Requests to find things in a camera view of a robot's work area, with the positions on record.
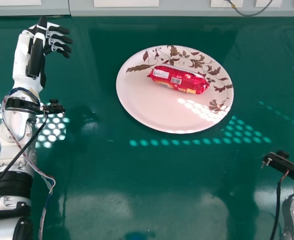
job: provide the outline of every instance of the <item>white paper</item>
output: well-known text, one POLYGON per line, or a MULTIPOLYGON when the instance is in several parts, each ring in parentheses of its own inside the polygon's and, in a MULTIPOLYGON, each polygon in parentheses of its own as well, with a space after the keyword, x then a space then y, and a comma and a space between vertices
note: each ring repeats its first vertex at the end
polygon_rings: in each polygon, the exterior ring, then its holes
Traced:
MULTIPOLYGON (((243 0, 232 0, 237 8, 242 8, 243 0)), ((231 8, 231 4, 226 0, 211 0, 211 8, 231 8)))
POLYGON ((36 6, 41 0, 0 0, 0 7, 4 6, 36 6))
POLYGON ((96 8, 158 7, 159 0, 94 0, 96 8))
MULTIPOLYGON (((256 8, 264 8, 269 3, 269 0, 257 0, 256 8)), ((282 0, 273 0, 268 8, 279 8, 281 7, 282 0)))

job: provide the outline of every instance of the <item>table surface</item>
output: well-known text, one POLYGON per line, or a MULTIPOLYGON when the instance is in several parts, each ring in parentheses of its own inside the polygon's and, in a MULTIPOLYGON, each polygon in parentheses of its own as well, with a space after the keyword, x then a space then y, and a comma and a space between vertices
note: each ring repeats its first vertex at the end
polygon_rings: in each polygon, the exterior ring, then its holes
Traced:
MULTIPOLYGON (((70 59, 47 57, 41 92, 44 103, 59 99, 70 120, 59 125, 61 118, 51 118, 55 125, 38 143, 39 167, 57 180, 44 240, 269 238, 281 173, 260 166, 266 153, 277 150, 289 152, 294 162, 294 18, 50 21, 69 28, 74 44, 70 59), (143 126, 125 112, 116 94, 118 70, 134 53, 157 45, 198 49, 223 65, 235 91, 225 120, 203 132, 175 135, 143 126), (54 128, 61 140, 48 136, 54 128)), ((0 18, 0 102, 13 85, 18 35, 36 22, 0 18)), ((293 184, 284 181, 282 200, 293 184)), ((35 236, 46 197, 36 176, 35 236)), ((282 225, 280 219, 276 239, 282 225)))

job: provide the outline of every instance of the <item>wall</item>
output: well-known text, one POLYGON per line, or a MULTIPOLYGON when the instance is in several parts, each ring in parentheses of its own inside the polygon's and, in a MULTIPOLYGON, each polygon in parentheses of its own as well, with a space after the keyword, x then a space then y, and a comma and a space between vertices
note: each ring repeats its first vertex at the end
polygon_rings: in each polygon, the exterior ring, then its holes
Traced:
MULTIPOLYGON (((261 8, 255 0, 244 0, 240 10, 252 14, 261 8)), ((260 16, 294 16, 294 0, 283 0, 280 8, 268 8, 260 16)), ((94 0, 42 0, 42 6, 0 7, 0 16, 69 15, 72 16, 220 16, 237 17, 231 8, 210 7, 210 0, 160 0, 159 7, 94 7, 94 0)))
POLYGON ((69 15, 68 0, 41 0, 39 6, 0 6, 0 16, 69 15))
MULTIPOLYGON (((212 8, 210 0, 160 0, 159 7, 96 8, 93 0, 69 0, 73 16, 239 16, 231 8, 212 8)), ((240 10, 252 14, 261 8, 255 0, 244 0, 240 10)), ((283 0, 280 8, 268 8, 261 16, 294 16, 294 0, 283 0)))

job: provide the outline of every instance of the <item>wire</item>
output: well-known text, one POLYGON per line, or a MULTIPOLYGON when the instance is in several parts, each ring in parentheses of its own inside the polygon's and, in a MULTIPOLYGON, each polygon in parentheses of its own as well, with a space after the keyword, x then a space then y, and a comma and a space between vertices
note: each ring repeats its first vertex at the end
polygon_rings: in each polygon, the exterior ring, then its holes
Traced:
POLYGON ((8 98, 15 92, 17 91, 24 91, 26 92, 39 106, 40 106, 40 101, 39 99, 29 90, 23 88, 23 87, 17 87, 12 89, 3 99, 2 101, 2 105, 1 105, 1 114, 2 114, 2 118, 3 118, 3 124, 6 126, 7 130, 9 131, 10 135, 12 136, 13 140, 15 141, 15 143, 17 144, 17 146, 20 148, 20 152, 18 153, 18 155, 15 158, 19 158, 19 156, 21 154, 23 154, 24 159, 28 162, 28 164, 33 168, 33 170, 38 173, 43 180, 45 181, 48 189, 49 189, 49 193, 47 196, 47 200, 45 203, 45 206, 43 208, 42 211, 42 216, 41 216, 41 220, 40 220, 40 227, 39 227, 39 240, 42 240, 42 236, 43 236, 43 227, 44 227, 44 221, 45 221, 45 217, 46 217, 46 213, 47 213, 47 205, 50 199, 50 196, 53 194, 53 188, 56 185, 56 180, 54 179, 54 177, 45 174, 44 172, 42 172, 36 165, 35 163, 29 159, 29 156, 24 153, 24 150, 34 141, 34 139, 39 135, 40 131, 43 129, 43 127, 45 126, 47 119, 48 119, 48 115, 44 112, 44 116, 45 116, 45 120, 44 123, 40 126, 40 128, 36 131, 36 133, 32 136, 32 138, 27 142, 28 146, 24 146, 23 148, 21 147, 17 137, 15 136, 15 134, 13 133, 13 131, 9 128, 9 126, 7 125, 7 121, 6 121, 6 115, 4 114, 4 110, 5 110, 5 106, 7 103, 8 98))
POLYGON ((276 194, 277 194, 276 214, 275 214, 275 221, 273 223, 273 228, 272 228, 270 240, 273 240, 274 239, 275 233, 276 233, 276 230, 277 230, 277 225, 278 225, 279 211, 280 211, 280 187, 281 187, 281 182, 285 179, 285 177, 288 175, 288 173, 289 173, 289 170, 287 170, 285 172, 285 174, 281 177, 281 179, 277 183, 277 190, 276 190, 276 194))
POLYGON ((30 144, 37 138, 37 136, 39 135, 39 133, 41 132, 41 130, 44 128, 44 126, 46 125, 47 122, 47 118, 45 119, 45 121, 43 122, 43 124, 41 125, 41 127, 39 127, 39 129, 36 131, 36 133, 31 137, 31 139, 26 143, 26 145, 20 150, 20 152, 11 160, 11 162, 8 164, 8 166, 3 170, 2 173, 0 173, 0 181, 3 178, 3 176, 9 171, 9 169, 13 166, 13 164, 15 164, 15 162, 17 161, 17 159, 23 154, 23 152, 30 146, 30 144))
POLYGON ((273 0, 270 0, 270 1, 268 2, 268 4, 267 4, 262 10, 260 10, 260 11, 258 11, 258 12, 256 12, 256 13, 253 13, 253 14, 244 14, 244 13, 240 12, 240 11, 236 8, 235 4, 233 4, 231 0, 225 0, 225 1, 229 2, 230 5, 231 5, 231 7, 232 7, 233 9, 235 9, 235 11, 236 11, 239 15, 241 15, 241 16, 243 16, 243 17, 254 17, 254 16, 257 16, 258 14, 261 14, 263 11, 265 11, 265 10, 269 7, 269 5, 272 3, 273 0))
MULTIPOLYGON (((15 143, 17 144, 17 146, 22 149, 17 137, 15 136, 15 134, 13 133, 13 131, 9 128, 9 126, 7 125, 7 121, 6 121, 6 115, 4 114, 4 110, 5 110, 5 105, 6 105, 6 102, 10 96, 10 94, 13 94, 16 92, 16 89, 19 89, 19 91, 24 91, 24 88, 22 87, 19 87, 19 88, 14 88, 12 89, 8 95, 6 95, 2 101, 2 106, 1 106, 1 114, 2 114, 2 118, 3 118, 3 123, 4 125, 6 126, 7 130, 9 131, 10 135, 12 136, 13 140, 15 141, 15 143)), ((35 163, 29 159, 28 155, 26 153, 23 153, 23 156, 25 158, 25 160, 28 162, 28 164, 33 168, 33 170, 38 173, 42 178, 43 180, 45 181, 48 189, 50 192, 53 191, 53 188, 54 186, 56 185, 56 181, 54 179, 54 177, 50 176, 50 175, 47 175, 45 174, 44 172, 42 172, 36 165, 35 163)))

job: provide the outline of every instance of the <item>candy wrapper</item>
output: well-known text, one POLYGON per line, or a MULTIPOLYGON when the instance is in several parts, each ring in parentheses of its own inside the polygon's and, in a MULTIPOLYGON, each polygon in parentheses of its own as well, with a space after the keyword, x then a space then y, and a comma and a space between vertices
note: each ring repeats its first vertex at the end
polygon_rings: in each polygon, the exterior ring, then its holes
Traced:
POLYGON ((168 64, 156 66, 148 77, 157 84, 191 94, 201 94, 209 87, 202 75, 168 64))

